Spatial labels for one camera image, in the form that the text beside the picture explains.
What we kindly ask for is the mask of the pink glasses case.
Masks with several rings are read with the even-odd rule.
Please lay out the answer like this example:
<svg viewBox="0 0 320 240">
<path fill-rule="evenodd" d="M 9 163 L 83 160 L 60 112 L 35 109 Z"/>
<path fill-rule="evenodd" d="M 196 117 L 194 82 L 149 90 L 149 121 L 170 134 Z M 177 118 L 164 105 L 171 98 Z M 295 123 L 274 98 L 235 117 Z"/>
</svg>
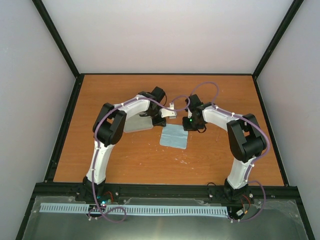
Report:
<svg viewBox="0 0 320 240">
<path fill-rule="evenodd" d="M 137 114 L 125 121 L 123 132 L 133 133 L 150 130 L 152 128 L 153 122 L 150 116 L 141 117 L 139 114 Z"/>
</svg>

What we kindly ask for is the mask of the light blue cleaning cloth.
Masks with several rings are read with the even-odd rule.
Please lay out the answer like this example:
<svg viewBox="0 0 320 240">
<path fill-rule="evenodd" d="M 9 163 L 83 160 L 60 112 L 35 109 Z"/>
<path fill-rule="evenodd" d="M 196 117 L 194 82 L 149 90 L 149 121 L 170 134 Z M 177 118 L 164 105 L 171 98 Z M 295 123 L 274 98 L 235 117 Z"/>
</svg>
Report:
<svg viewBox="0 0 320 240">
<path fill-rule="evenodd" d="M 185 150 L 188 143 L 188 133 L 182 125 L 167 124 L 162 129 L 159 144 L 165 147 Z"/>
</svg>

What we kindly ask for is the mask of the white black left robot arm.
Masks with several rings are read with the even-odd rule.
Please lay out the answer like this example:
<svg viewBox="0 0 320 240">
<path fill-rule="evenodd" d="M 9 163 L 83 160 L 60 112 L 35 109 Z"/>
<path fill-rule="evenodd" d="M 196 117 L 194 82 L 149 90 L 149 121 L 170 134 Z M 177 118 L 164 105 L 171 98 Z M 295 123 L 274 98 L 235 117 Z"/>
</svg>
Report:
<svg viewBox="0 0 320 240">
<path fill-rule="evenodd" d="M 156 86 L 151 92 L 142 91 L 135 97 L 119 103 L 105 103 L 92 127 L 94 152 L 90 168 L 83 178 L 86 195 L 92 201 L 99 201 L 104 195 L 106 170 L 111 152 L 123 133 L 165 127 L 166 119 L 161 117 L 161 106 L 165 91 Z"/>
</svg>

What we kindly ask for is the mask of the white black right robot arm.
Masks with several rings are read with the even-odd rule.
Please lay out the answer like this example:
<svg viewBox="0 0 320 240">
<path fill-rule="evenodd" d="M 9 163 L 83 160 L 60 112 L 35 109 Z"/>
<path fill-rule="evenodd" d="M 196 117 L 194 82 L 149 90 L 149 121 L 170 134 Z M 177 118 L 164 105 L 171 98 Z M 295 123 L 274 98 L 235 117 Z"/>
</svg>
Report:
<svg viewBox="0 0 320 240">
<path fill-rule="evenodd" d="M 261 130 L 255 115 L 229 112 L 216 104 L 200 101 L 196 94 L 185 99 L 188 116 L 182 118 L 185 131 L 204 133 L 206 124 L 213 124 L 227 132 L 233 155 L 230 174 L 224 181 L 224 197 L 229 202 L 238 200 L 248 188 L 248 179 L 255 161 L 270 149 L 270 142 Z"/>
</svg>

